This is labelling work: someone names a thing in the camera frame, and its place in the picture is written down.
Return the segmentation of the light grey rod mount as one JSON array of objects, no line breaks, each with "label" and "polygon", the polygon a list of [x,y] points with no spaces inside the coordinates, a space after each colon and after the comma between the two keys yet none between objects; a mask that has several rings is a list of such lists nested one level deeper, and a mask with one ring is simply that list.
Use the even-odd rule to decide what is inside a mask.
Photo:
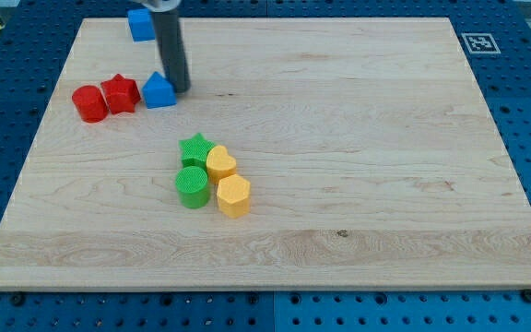
[{"label": "light grey rod mount", "polygon": [[153,12],[167,12],[177,9],[182,0],[131,0]]}]

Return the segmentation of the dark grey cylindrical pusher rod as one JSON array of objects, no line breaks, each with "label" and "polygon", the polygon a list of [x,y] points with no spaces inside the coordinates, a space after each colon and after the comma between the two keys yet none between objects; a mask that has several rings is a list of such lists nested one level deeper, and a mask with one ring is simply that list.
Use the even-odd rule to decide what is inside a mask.
[{"label": "dark grey cylindrical pusher rod", "polygon": [[159,56],[166,79],[176,93],[191,88],[179,11],[152,12],[151,19],[156,35]]}]

